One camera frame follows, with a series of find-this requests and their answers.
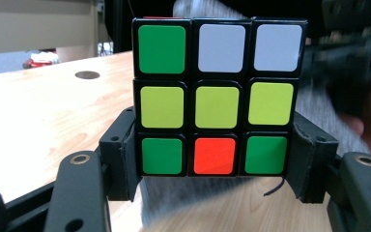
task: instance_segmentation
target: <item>wooden table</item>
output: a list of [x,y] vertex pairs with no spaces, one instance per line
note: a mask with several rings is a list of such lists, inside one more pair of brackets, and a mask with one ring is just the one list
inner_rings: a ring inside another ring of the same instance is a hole
[[[81,79],[81,71],[100,74]],[[65,156],[94,150],[133,105],[130,52],[0,74],[0,192],[13,200],[55,180]],[[258,178],[142,229],[141,195],[111,202],[114,231],[330,231],[327,204],[301,204],[279,178]]]

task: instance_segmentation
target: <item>black object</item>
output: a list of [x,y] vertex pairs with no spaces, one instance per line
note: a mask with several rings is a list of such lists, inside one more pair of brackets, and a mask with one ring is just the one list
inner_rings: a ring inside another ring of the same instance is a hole
[[[55,183],[6,205],[0,197],[0,232],[110,231],[106,196],[132,200],[140,181],[131,149],[133,122],[134,112],[128,108],[111,126],[113,132],[100,140],[101,156],[91,151],[69,155]],[[116,144],[108,144],[110,138]],[[286,179],[302,202],[320,203],[330,194],[333,231],[371,230],[371,156],[351,153],[341,159],[336,146],[334,138],[297,113]]]
[[371,0],[322,0],[322,13],[328,31],[361,31],[371,26]]
[[104,22],[113,52],[131,50],[131,20],[129,0],[104,0]]
[[300,88],[328,88],[337,112],[360,117],[371,90],[371,34],[337,35],[307,46]]

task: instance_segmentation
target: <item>green sticker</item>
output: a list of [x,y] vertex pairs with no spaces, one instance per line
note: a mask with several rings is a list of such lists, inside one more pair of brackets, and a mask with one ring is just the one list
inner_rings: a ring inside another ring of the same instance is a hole
[[145,138],[142,141],[143,171],[147,174],[180,174],[183,142],[172,138]]
[[252,136],[246,145],[245,172],[280,174],[284,169],[287,139],[285,137]]
[[181,26],[144,25],[138,29],[139,69],[143,73],[182,73],[186,30]]

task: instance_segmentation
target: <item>screw hole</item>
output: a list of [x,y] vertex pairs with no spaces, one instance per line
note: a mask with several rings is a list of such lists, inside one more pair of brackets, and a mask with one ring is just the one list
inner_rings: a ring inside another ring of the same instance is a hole
[[355,157],[355,160],[363,165],[371,166],[371,158],[367,156],[359,155]]
[[65,230],[68,232],[73,232],[79,230],[83,227],[83,220],[82,219],[74,219],[71,220],[65,227]]
[[77,155],[71,158],[71,164],[79,165],[87,162],[90,159],[89,155]]

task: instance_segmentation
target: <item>rubik's cube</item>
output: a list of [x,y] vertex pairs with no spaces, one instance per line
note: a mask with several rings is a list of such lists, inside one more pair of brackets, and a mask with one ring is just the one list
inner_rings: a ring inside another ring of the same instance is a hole
[[264,17],[136,18],[141,175],[284,175],[306,25]]

